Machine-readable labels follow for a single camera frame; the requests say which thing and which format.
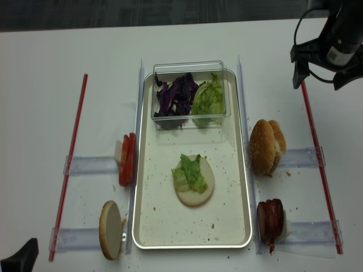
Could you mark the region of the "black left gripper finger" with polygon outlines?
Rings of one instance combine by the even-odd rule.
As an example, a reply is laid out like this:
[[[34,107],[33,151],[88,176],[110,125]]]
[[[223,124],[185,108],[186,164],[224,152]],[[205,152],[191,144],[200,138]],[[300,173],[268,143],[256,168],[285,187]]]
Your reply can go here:
[[[15,254],[1,260],[1,272],[32,272],[38,254],[37,238],[31,238]]]

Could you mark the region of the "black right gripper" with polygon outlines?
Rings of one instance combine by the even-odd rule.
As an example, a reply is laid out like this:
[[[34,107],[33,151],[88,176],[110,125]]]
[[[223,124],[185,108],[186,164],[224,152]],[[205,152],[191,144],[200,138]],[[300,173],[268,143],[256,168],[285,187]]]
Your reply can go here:
[[[362,1],[312,1],[307,13],[328,12],[320,35],[308,42],[294,44],[290,59],[294,62],[293,88],[310,76],[308,63],[339,72],[333,78],[337,91],[363,78]]]

